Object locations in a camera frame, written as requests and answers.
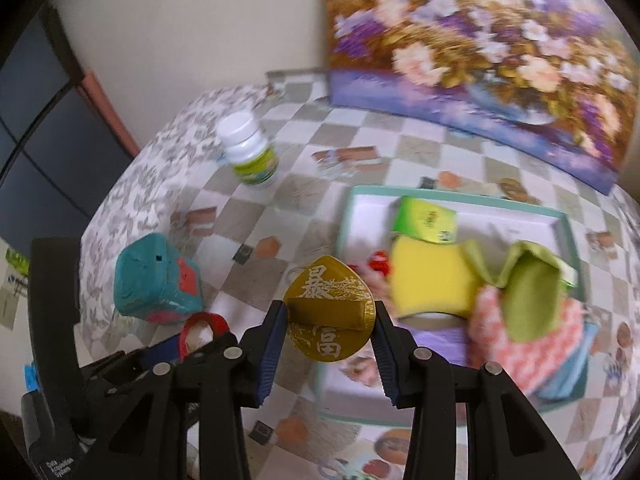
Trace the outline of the pink floral scrunchie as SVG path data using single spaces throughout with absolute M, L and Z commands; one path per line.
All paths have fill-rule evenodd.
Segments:
M 348 265 L 367 284 L 375 300 L 382 301 L 387 309 L 391 309 L 394 304 L 390 294 L 390 260 L 384 250 L 377 250 L 367 258 L 358 263 Z

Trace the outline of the yellow sponge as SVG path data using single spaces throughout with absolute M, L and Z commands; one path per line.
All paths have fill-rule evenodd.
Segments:
M 483 283 L 466 258 L 468 243 L 432 244 L 401 235 L 390 250 L 390 294 L 395 315 L 445 313 L 469 318 Z

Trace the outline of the white pill bottle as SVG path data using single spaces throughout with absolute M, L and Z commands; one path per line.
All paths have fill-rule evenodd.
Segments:
M 260 185 L 276 173 L 278 155 L 249 110 L 221 118 L 216 125 L 216 135 L 224 159 L 242 183 Z

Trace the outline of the grey floral white blanket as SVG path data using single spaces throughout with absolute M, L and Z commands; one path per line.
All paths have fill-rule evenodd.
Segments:
M 274 96 L 271 84 L 246 84 L 203 93 L 142 148 L 119 177 L 81 237 L 79 335 L 93 359 L 151 341 L 155 327 L 115 312 L 114 274 L 120 252 L 152 232 L 166 233 L 175 210 L 187 210 L 183 190 L 192 174 L 213 169 L 219 155 L 218 119 L 257 110 Z

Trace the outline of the teal edged white tray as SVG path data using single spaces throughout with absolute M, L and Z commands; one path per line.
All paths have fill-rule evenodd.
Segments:
M 403 197 L 454 212 L 454 239 L 448 244 L 422 243 L 415 263 L 395 259 L 400 270 L 399 302 L 387 306 L 392 318 L 413 333 L 421 346 L 430 341 L 446 359 L 461 350 L 452 337 L 460 333 L 471 315 L 479 278 L 462 260 L 461 244 L 480 250 L 488 270 L 498 271 L 509 247 L 528 240 L 549 249 L 573 269 L 579 266 L 570 222 L 561 211 L 456 192 L 358 185 L 348 196 L 338 233 L 336 255 L 344 263 L 362 263 L 377 250 L 390 252 L 396 235 L 392 230 Z

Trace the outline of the teal plastic toy box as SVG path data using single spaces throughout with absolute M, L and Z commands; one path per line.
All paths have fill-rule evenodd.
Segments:
M 201 273 L 166 237 L 150 233 L 118 256 L 114 306 L 123 316 L 175 324 L 203 310 Z

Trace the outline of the dark cabinet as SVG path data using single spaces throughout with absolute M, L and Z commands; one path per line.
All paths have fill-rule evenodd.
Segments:
M 58 10 L 45 4 L 1 69 L 1 237 L 81 235 L 132 157 L 91 102 Z

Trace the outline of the green microfibre cloth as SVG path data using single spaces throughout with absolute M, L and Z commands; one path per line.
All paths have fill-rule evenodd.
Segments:
M 496 274 L 475 240 L 462 244 L 462 256 L 478 278 L 477 290 L 498 295 L 498 313 L 512 341 L 526 344 L 561 326 L 563 304 L 577 287 L 579 272 L 550 249 L 518 240 Z

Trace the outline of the pink white striped cloth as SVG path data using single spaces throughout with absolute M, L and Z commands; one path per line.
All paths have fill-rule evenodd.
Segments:
M 582 303 L 564 300 L 560 327 L 529 342 L 515 342 L 506 332 L 500 304 L 500 292 L 482 286 L 468 324 L 468 364 L 480 367 L 496 362 L 525 394 L 533 393 L 574 353 L 584 336 Z

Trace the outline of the flower painting canvas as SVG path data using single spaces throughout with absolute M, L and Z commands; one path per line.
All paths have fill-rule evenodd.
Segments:
M 638 126 L 624 0 L 326 0 L 334 105 L 464 130 L 611 191 Z

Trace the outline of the purple wipe packet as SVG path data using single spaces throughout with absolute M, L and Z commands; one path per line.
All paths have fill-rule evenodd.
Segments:
M 443 328 L 442 330 L 417 330 L 408 328 L 414 341 L 420 347 L 435 351 L 450 364 L 468 365 L 469 338 L 464 328 Z

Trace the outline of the blue face mask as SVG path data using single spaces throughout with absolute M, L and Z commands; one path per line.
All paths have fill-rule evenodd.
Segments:
M 590 349 L 599 328 L 592 318 L 585 320 L 582 341 L 561 367 L 535 391 L 536 398 L 546 403 L 572 402 L 584 394 Z

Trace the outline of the checkered patterned tablecloth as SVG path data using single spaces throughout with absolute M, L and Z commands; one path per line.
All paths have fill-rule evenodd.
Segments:
M 611 479 L 639 445 L 639 205 L 622 188 L 601 194 L 503 144 L 442 125 L 332 107 L 317 72 L 273 73 L 254 110 L 280 160 L 267 183 L 247 186 L 228 167 L 214 125 L 250 89 L 209 91 L 158 135 L 180 182 L 171 240 L 201 269 L 204 304 L 233 333 L 257 324 L 300 268 L 334 252 L 357 185 L 426 188 L 441 174 L 466 192 L 500 196 L 511 178 L 566 215 L 599 330 L 586 388 L 544 420 L 585 479 Z

